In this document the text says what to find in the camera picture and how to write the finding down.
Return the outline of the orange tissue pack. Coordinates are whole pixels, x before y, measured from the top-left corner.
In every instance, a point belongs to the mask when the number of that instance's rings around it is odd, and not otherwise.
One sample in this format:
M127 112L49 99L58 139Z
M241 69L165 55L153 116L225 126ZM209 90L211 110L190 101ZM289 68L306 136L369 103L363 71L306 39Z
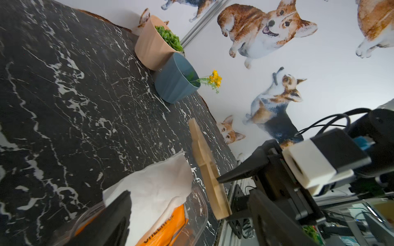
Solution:
M185 153L151 164L133 172L102 192L108 207L124 191L130 192L132 201L131 235L126 245L135 246L170 217L175 208L186 202L194 180Z

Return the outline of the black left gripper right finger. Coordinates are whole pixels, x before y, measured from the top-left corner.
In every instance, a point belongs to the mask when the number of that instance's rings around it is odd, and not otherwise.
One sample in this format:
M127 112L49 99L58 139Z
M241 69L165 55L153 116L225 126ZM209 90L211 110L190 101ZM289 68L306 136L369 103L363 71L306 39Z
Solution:
M248 209L261 246L320 246L318 235L304 229L322 221L322 212L304 189L271 200L263 191L249 191Z

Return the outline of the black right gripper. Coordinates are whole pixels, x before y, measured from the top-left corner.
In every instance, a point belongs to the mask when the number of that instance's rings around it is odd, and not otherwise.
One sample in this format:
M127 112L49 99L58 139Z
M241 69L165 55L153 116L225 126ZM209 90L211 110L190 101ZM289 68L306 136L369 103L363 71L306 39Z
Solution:
M317 203L317 198L329 191L347 187L349 195L356 200L390 195L394 191L394 113L389 109L356 109L353 114L360 114L361 117L340 130L347 133L367 153L371 164L355 169L354 176L350 178L325 185L318 196L312 196L299 184L275 139L258 146L245 161L216 180L227 183L255 175L257 187L271 200L294 196L297 191L304 189L322 212L322 221L317 224L325 221L325 207ZM315 136L330 130L333 129L323 127Z

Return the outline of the light wooden lid board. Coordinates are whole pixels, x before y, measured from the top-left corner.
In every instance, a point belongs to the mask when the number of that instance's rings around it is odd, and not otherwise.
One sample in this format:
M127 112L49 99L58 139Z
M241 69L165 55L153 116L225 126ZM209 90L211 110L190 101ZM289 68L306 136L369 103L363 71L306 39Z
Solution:
M200 168L207 197L216 220L229 217L232 212L224 185L217 181L219 172L212 151L196 119L188 121L192 137L192 154Z

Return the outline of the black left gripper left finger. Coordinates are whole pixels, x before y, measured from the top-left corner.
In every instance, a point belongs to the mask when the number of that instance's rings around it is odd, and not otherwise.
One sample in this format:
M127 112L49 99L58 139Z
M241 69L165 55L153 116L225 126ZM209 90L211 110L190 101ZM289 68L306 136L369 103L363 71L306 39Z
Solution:
M104 209L68 246L124 246L129 234L132 201L124 191Z

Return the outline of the clear plastic box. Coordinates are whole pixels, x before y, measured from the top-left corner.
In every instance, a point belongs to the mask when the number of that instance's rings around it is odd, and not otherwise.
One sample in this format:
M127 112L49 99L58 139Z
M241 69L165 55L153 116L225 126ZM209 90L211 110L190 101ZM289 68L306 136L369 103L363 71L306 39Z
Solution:
M67 246L66 244L90 224L104 209L100 202L82 215L57 229L49 246ZM192 186L186 202L174 209L169 218L150 235L144 236L141 246L194 246L208 222L208 209L203 192L197 185Z

